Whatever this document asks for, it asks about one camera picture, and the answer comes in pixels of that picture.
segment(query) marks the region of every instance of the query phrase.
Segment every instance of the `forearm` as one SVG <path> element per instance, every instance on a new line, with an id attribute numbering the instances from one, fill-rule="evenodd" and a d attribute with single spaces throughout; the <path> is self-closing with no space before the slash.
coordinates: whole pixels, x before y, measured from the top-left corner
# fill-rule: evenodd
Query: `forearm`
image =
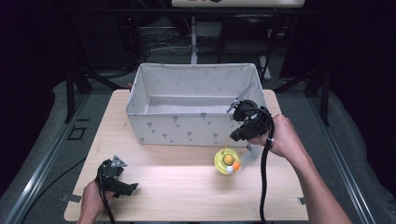
<path id="1" fill-rule="evenodd" d="M 306 152 L 290 163 L 300 180 L 311 223 L 351 223 Z"/>

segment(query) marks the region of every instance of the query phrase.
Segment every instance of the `fabric storage box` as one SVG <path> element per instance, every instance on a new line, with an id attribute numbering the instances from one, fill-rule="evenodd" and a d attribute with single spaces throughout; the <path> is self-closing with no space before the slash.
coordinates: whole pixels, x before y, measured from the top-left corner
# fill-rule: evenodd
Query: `fabric storage box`
<path id="1" fill-rule="evenodd" d="M 227 110 L 246 89 L 244 99 L 267 106 L 252 63 L 142 63 L 126 112 L 140 144 L 224 147 L 241 125 Z"/>

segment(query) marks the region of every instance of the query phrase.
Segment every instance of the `wooden table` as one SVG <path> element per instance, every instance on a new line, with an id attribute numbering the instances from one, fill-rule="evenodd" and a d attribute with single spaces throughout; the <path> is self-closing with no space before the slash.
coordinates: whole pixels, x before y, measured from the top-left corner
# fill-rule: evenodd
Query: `wooden table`
<path id="1" fill-rule="evenodd" d="M 303 7 L 304 0 L 172 0 L 173 7 Z"/>
<path id="2" fill-rule="evenodd" d="M 280 113 L 273 91 L 264 91 L 268 109 Z M 110 204 L 117 221 L 257 221 L 262 192 L 260 158 L 233 175 L 214 165 L 218 147 L 139 145 L 125 112 L 129 91 L 114 91 L 74 194 L 96 177 L 98 166 L 119 156 L 128 163 L 120 181 L 139 183 L 131 196 Z M 244 147 L 236 148 L 244 156 Z M 264 213 L 268 220 L 307 220 L 297 175 L 283 158 L 269 153 L 268 191 Z M 78 220 L 80 203 L 69 203 L 68 221 Z M 98 220 L 108 220 L 106 212 Z"/>

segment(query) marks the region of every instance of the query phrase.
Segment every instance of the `gray carpet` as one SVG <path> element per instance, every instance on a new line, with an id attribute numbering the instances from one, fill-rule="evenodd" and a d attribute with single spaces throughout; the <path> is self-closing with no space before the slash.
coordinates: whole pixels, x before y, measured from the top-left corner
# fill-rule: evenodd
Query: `gray carpet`
<path id="1" fill-rule="evenodd" d="M 286 48 L 277 48 L 274 57 L 269 65 L 273 79 L 263 83 L 265 89 L 274 89 L 283 84 L 279 80 L 278 74 L 283 63 Z M 149 63 L 190 63 L 189 51 L 186 54 L 176 54 L 171 49 L 152 51 L 147 62 Z M 225 62 L 244 63 L 238 56 L 224 58 Z M 199 48 L 198 63 L 216 63 L 217 56 L 214 54 L 213 42 Z M 112 79 L 121 86 L 134 79 L 134 73 Z M 78 132 L 71 132 L 66 135 L 60 146 L 60 153 L 56 158 L 43 186 L 45 188 L 53 179 L 67 170 L 77 161 L 83 159 L 92 144 L 92 140 L 97 131 L 98 125 L 105 112 L 107 102 L 111 95 L 111 90 L 101 83 L 91 80 L 93 86 L 92 93 L 78 113 L 72 127 L 83 128 L 85 133 L 80 140 L 67 140 L 67 137 L 79 136 Z M 321 121 L 315 116 L 318 113 L 310 101 L 301 93 L 304 84 L 299 84 L 285 93 L 277 94 L 277 99 L 282 112 L 293 122 L 300 135 L 308 153 L 313 158 L 318 171 L 324 181 L 335 195 L 336 199 L 345 208 L 353 223 L 361 223 L 361 219 L 353 204 L 346 185 L 340 176 L 333 156 L 330 144 L 322 130 Z M 64 126 L 66 115 L 65 85 L 61 83 L 54 88 L 56 102 L 51 111 L 48 122 L 37 139 L 32 152 L 25 164 L 14 179 L 10 188 L 0 200 L 0 223 L 4 223 L 15 203 L 21 197 L 25 186 L 33 175 L 38 164 L 46 153 L 52 148 L 57 134 Z M 353 120 L 345 111 L 342 103 L 337 97 L 331 94 L 329 104 L 329 122 L 332 133 L 346 158 L 346 162 L 353 174 L 357 184 L 361 189 L 361 194 L 367 206 L 373 214 L 376 223 L 396 223 L 396 205 L 394 198 L 378 183 L 371 167 L 367 164 L 365 156 L 365 145 Z M 64 220 L 64 209 L 66 203 L 60 201 L 64 193 L 71 193 L 77 181 L 82 164 L 67 173 L 58 180 L 43 196 L 37 201 L 29 212 L 24 223 L 68 223 Z M 277 222 L 277 223 L 305 223 L 305 222 Z"/>

